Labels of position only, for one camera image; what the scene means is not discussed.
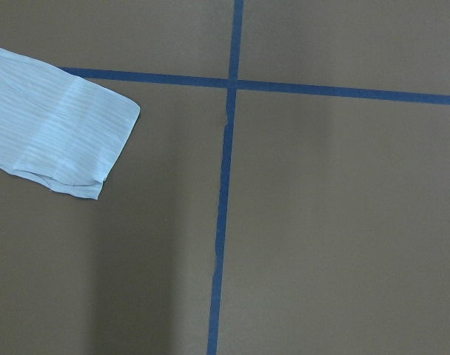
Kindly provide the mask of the light blue button-up shirt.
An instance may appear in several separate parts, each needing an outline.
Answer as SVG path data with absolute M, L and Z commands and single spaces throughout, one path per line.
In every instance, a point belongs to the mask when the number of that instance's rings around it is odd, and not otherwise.
M 136 102 L 0 48 L 0 169 L 98 199 L 140 115 Z

